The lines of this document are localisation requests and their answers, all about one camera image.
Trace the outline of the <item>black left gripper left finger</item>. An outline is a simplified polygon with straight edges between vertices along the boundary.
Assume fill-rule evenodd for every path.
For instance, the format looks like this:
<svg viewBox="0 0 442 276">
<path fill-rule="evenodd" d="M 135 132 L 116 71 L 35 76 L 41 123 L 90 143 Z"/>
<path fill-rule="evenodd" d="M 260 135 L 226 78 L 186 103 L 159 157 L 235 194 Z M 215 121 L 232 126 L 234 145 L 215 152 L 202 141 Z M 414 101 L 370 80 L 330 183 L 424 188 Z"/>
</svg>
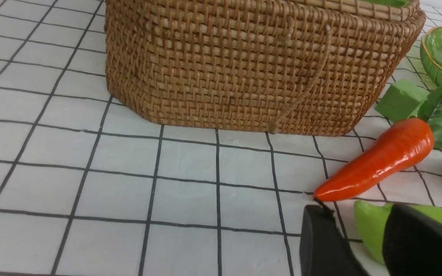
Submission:
<svg viewBox="0 0 442 276">
<path fill-rule="evenodd" d="M 305 206 L 301 234 L 299 255 L 303 276 L 368 276 L 340 234 L 329 208 Z"/>
</svg>

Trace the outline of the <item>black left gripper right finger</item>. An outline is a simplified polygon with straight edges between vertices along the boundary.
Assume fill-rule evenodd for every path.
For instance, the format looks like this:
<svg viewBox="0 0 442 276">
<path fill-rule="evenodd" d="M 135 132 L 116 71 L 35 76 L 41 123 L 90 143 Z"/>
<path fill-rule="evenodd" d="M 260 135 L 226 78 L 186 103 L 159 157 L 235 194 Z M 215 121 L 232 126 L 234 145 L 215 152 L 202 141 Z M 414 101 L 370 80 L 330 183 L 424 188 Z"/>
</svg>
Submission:
<svg viewBox="0 0 442 276">
<path fill-rule="evenodd" d="M 442 276 L 442 223 L 395 204 L 386 221 L 382 255 L 391 276 Z"/>
</svg>

